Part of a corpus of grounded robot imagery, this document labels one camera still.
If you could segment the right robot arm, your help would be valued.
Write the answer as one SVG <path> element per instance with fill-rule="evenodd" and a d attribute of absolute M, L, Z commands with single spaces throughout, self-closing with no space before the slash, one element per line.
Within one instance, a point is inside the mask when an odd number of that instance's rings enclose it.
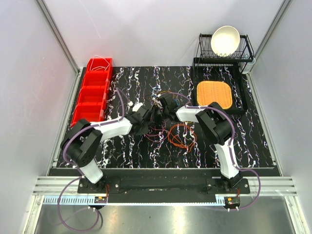
<path fill-rule="evenodd" d="M 242 180 L 240 170 L 234 156 L 234 125 L 230 117 L 213 102 L 208 106 L 180 106 L 172 93 L 164 93 L 156 98 L 156 105 L 163 118 L 178 122 L 198 123 L 208 142 L 217 151 L 221 172 L 221 187 L 226 193 L 233 193 Z"/>

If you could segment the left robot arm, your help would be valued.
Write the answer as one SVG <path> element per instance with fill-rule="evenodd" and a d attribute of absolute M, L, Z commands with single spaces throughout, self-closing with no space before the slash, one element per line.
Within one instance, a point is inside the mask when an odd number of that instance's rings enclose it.
<path fill-rule="evenodd" d="M 105 188 L 103 172 L 95 161 L 100 143 L 117 136 L 148 133 L 156 113 L 155 106 L 148 109 L 144 105 L 135 105 L 125 116 L 112 120 L 88 122 L 80 119 L 60 144 L 63 159 L 75 165 L 81 175 L 89 180 L 88 187 L 94 193 L 100 193 Z"/>

